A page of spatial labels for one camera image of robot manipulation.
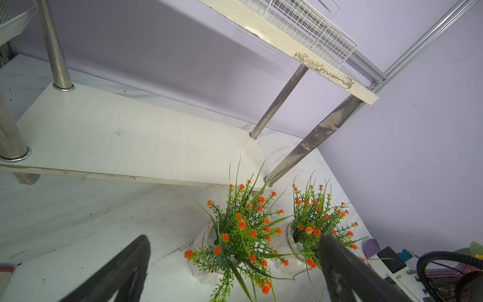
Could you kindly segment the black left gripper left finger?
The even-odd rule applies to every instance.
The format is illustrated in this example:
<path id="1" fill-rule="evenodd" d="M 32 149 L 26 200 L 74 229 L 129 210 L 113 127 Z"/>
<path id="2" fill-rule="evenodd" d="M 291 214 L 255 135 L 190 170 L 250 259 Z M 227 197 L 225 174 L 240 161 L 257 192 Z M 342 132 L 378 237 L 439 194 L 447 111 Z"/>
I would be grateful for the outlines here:
<path id="1" fill-rule="evenodd" d="M 140 301 L 151 247 L 141 235 L 62 301 Z"/>

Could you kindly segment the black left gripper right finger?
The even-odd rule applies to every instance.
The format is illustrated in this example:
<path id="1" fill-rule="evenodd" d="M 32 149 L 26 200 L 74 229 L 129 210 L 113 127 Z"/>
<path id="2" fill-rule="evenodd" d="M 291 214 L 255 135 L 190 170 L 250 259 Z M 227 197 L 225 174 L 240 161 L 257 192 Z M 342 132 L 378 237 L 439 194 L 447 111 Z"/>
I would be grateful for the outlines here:
<path id="1" fill-rule="evenodd" d="M 332 301 L 410 301 L 330 235 L 322 235 L 318 259 Z"/>

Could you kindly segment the orange flower plant white pot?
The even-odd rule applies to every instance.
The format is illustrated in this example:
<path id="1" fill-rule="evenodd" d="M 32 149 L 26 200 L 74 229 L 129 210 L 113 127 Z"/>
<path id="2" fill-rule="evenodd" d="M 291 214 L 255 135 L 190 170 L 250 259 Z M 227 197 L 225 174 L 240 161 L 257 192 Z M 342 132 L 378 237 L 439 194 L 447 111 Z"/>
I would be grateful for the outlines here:
<path id="1" fill-rule="evenodd" d="M 231 184 L 225 204 L 207 201 L 202 209 L 211 220 L 215 237 L 207 245 L 184 253 L 199 272 L 218 275 L 211 301 L 226 301 L 235 283 L 249 301 L 257 299 L 258 290 L 274 294 L 275 277 L 269 260 L 289 265 L 288 253 L 270 247 L 283 234 L 280 223 L 286 219 L 284 210 L 273 207 L 279 200 L 276 192 L 265 196 L 265 184 L 259 190 L 255 188 L 259 178 L 260 174 L 253 174 L 244 183 Z"/>

